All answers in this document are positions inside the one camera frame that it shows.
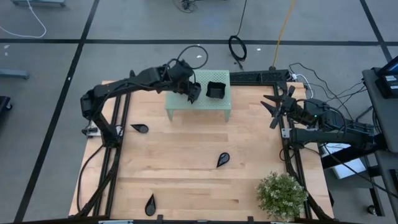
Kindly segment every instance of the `wooden table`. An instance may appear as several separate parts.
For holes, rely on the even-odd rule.
[[[302,83],[294,97],[305,98]],[[232,86],[232,112],[228,123],[223,111],[175,111],[167,117],[165,92],[137,91],[131,95],[111,218],[165,220],[274,220],[258,208],[256,186],[271,171],[284,173],[279,159],[282,141],[279,128],[270,129],[271,115],[260,104],[263,95],[273,95],[270,86]],[[103,114],[110,120],[114,98]],[[140,134],[129,124],[144,123],[149,132]],[[83,161],[101,145],[89,139]],[[315,150],[316,145],[309,144]],[[219,155],[230,161],[215,169]],[[80,205],[98,186],[104,149],[87,165],[81,185]],[[326,214],[333,216],[319,156],[301,150],[307,188]],[[101,213],[107,190],[103,194]],[[154,194],[156,214],[148,217],[144,207]],[[76,192],[70,214],[76,214]]]

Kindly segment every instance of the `black teardrop object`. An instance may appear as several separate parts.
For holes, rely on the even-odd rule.
[[[221,153],[221,155],[218,158],[217,167],[226,164],[228,161],[229,161],[229,154],[227,152]]]
[[[149,131],[148,126],[144,124],[130,124],[135,130],[137,130],[139,133],[146,134]]]
[[[153,216],[156,212],[156,203],[155,203],[155,197],[154,194],[150,196],[149,201],[147,202],[147,205],[145,206],[145,214],[147,216]]]

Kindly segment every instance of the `green platform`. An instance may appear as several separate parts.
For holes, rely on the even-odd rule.
[[[227,70],[195,70],[197,82],[201,85],[199,98],[191,104],[187,95],[168,92],[166,95],[167,115],[173,120],[174,110],[223,110],[225,121],[229,120],[231,114],[231,84],[229,82],[229,71]],[[223,99],[214,99],[206,96],[208,82],[225,83],[225,96]]]

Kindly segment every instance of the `green plant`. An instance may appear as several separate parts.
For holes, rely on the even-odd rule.
[[[269,216],[289,221],[304,210],[308,192],[288,174],[278,175],[275,172],[260,181],[257,187],[257,200],[261,210]]]

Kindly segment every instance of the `concrete floor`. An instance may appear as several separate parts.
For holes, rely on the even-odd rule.
[[[0,129],[0,223],[12,222],[49,128],[62,87],[67,78],[78,39],[83,32],[94,0],[66,0],[67,7],[33,4],[34,11],[47,27],[44,39],[72,39],[74,44],[18,44],[13,36],[0,30],[0,68],[28,70],[29,80],[0,78],[0,95],[12,98],[14,109]],[[396,0],[366,0],[371,14],[387,45],[396,45]],[[206,0],[197,2],[192,14],[179,12],[171,0],[99,0],[88,39],[127,40],[226,40],[239,27],[242,0]],[[277,40],[289,9],[289,1],[249,0],[240,38]],[[0,1],[0,26],[18,34],[40,35],[41,26],[27,7],[15,7]],[[361,71],[381,67],[387,60],[366,17],[360,0],[300,0],[286,26],[283,40],[301,40],[296,45],[281,45],[277,68],[301,62],[317,71],[329,87],[339,93],[361,79]],[[356,42],[357,46],[347,41]],[[85,44],[71,80],[67,97],[47,157],[24,220],[63,218],[68,215],[79,173],[86,139],[80,130],[86,125],[81,117],[79,99],[102,80],[128,76],[130,69],[140,71],[162,65],[176,57],[186,46],[178,42],[155,44]],[[239,71],[226,44],[214,41],[202,44],[210,57],[204,69]],[[388,47],[393,57],[398,47]],[[267,70],[275,52],[274,44],[248,45],[245,70]],[[185,53],[191,65],[203,58],[198,50]],[[310,83],[322,85],[314,74],[298,66],[296,73]],[[315,97],[327,100],[322,89],[313,87]],[[339,106],[334,100],[332,106]],[[347,102],[357,117],[371,105],[367,92]],[[370,114],[362,120],[371,123]],[[335,217],[346,222],[394,223],[389,201],[381,194],[385,217],[374,217],[364,210],[371,204],[368,190],[339,186],[333,173],[326,171],[330,191],[335,199]]]

